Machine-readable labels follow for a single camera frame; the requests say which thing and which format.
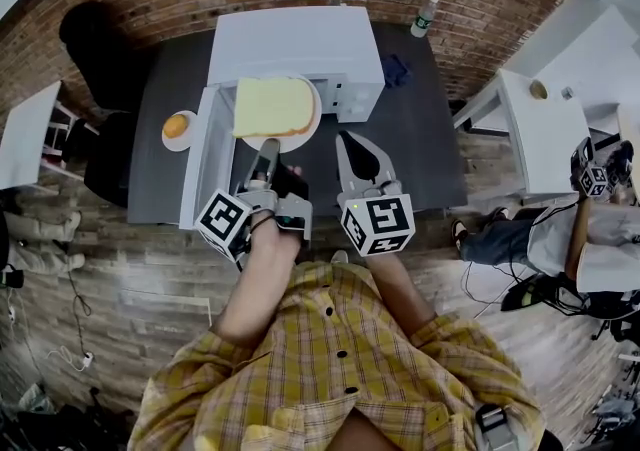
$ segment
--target power plug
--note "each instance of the power plug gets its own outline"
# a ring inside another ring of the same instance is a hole
[[[82,369],[88,369],[92,362],[93,353],[91,353],[90,351],[85,352],[84,358],[82,359]]]

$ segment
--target green bottle label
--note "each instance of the green bottle label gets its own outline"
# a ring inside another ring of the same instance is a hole
[[[416,17],[416,26],[418,28],[426,30],[430,24],[431,24],[431,21],[428,21],[424,17],[420,17],[420,16]]]

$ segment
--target white shirt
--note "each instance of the white shirt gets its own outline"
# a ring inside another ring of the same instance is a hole
[[[531,228],[527,256],[536,268],[555,277],[564,271],[577,207],[543,222],[553,209],[540,215]],[[640,289],[640,208],[592,205],[577,284],[581,293]]]

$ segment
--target plate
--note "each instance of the plate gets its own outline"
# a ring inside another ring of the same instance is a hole
[[[162,129],[160,130],[160,134],[162,135],[162,143],[167,149],[169,149],[172,152],[180,152],[191,147],[191,138],[193,136],[193,129],[195,127],[196,119],[198,118],[198,116],[192,111],[179,111],[174,113],[173,115],[184,115],[185,117],[187,117],[188,124],[185,132],[182,133],[180,136],[177,136],[176,138],[169,138],[165,136],[164,131],[162,131]]]
[[[301,145],[304,145],[305,143],[307,143],[309,138],[311,138],[313,136],[313,133],[316,132],[316,129],[318,129],[318,126],[320,125],[320,118],[322,117],[322,100],[320,99],[320,94],[318,93],[318,90],[316,89],[315,86],[313,86],[313,83],[311,83],[311,81],[309,81],[307,78],[305,78],[304,76],[301,76],[299,74],[291,74],[291,73],[273,74],[273,75],[270,75],[270,76],[261,76],[260,79],[273,78],[273,77],[276,77],[276,76],[278,76],[278,77],[284,76],[284,77],[287,77],[287,78],[298,78],[298,79],[305,80],[309,84],[309,86],[311,87],[311,91],[313,92],[313,99],[314,99],[313,120],[311,121],[311,125],[309,126],[309,129],[307,129],[307,131],[305,133],[301,133],[299,135],[274,136],[273,137],[273,138],[276,138],[280,142],[280,153],[282,154],[282,153],[285,153],[285,152],[290,152],[292,150],[295,150],[298,147],[300,147]],[[262,147],[262,144],[265,142],[265,140],[267,138],[271,138],[271,137],[269,137],[269,136],[247,136],[246,138],[243,138],[243,140],[245,141],[245,143],[249,147],[259,151],[260,147]]]

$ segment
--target bread slice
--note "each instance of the bread slice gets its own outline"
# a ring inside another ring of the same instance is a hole
[[[240,78],[233,136],[291,136],[306,133],[316,109],[308,81],[298,78]]]

